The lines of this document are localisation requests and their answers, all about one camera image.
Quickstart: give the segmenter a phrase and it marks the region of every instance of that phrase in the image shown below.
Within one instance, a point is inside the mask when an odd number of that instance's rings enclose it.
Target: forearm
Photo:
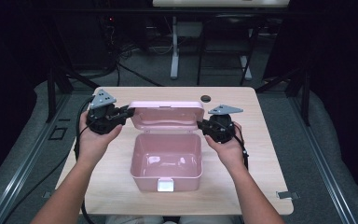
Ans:
[[[229,172],[234,180],[245,223],[283,223],[281,216],[244,166],[236,167]]]
[[[77,163],[32,223],[76,223],[92,170]]]

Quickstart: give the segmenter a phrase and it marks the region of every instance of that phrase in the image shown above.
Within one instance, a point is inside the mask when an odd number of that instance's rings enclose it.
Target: hand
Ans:
[[[98,161],[103,157],[107,146],[121,132],[122,125],[119,124],[115,129],[107,134],[98,134],[87,128],[86,120],[89,111],[82,113],[80,117],[79,130],[84,132],[80,135],[80,152],[77,163],[88,165],[94,168]]]
[[[235,134],[241,139],[241,126],[237,122],[234,122],[234,125],[237,126],[235,128]],[[229,172],[233,169],[244,167],[242,148],[235,138],[232,138],[225,144],[216,143],[209,135],[205,135],[205,139],[208,145],[217,152],[220,161],[226,166]]]

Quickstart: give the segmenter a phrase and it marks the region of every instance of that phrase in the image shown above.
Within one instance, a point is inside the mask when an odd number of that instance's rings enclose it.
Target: box lid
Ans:
[[[134,101],[129,108],[135,108],[131,118],[133,125],[144,131],[195,131],[198,129],[197,121],[202,121],[204,115],[200,102]]]

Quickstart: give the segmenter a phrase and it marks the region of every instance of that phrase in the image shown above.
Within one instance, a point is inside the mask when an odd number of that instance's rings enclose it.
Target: pink plastic box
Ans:
[[[196,190],[202,175],[200,137],[193,133],[202,121],[199,102],[132,102],[131,118],[143,130],[135,140],[131,174],[142,191]]]

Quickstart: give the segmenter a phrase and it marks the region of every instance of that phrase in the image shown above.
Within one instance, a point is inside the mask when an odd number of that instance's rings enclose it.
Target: black curtain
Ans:
[[[293,11],[329,14],[305,21],[284,20],[264,78],[280,77],[298,68],[322,37],[307,67],[310,89],[324,102],[337,131],[342,160],[358,184],[358,1],[292,0],[290,4]]]
[[[46,79],[40,52],[17,6],[0,0],[0,165],[31,117],[34,86]]]

